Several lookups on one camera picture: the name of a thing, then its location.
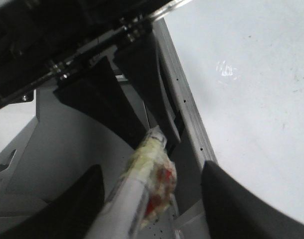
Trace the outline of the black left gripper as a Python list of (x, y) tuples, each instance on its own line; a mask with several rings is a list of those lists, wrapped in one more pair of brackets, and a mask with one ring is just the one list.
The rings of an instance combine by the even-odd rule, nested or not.
[(0, 3), (0, 109), (116, 45), (122, 64), (142, 61), (152, 23), (172, 0), (8, 0)]

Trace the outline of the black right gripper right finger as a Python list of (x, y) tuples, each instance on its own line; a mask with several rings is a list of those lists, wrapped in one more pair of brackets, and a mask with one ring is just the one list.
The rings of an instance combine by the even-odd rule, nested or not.
[(213, 161), (201, 175), (202, 200), (213, 239), (304, 239), (304, 225), (274, 209)]

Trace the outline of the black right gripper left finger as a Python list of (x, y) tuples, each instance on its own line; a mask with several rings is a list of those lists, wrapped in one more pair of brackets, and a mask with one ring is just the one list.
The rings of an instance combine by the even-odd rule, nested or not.
[(95, 164), (44, 209), (0, 233), (0, 239), (83, 239), (104, 200), (102, 167)]

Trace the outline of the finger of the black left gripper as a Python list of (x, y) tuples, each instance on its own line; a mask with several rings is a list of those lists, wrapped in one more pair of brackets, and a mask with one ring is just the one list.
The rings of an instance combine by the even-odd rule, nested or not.
[(147, 129), (118, 83), (107, 57), (72, 75), (54, 91), (64, 105), (100, 122), (135, 149)]
[(178, 129), (162, 93), (159, 45), (154, 32), (117, 49), (114, 63), (145, 101), (168, 142), (180, 143)]

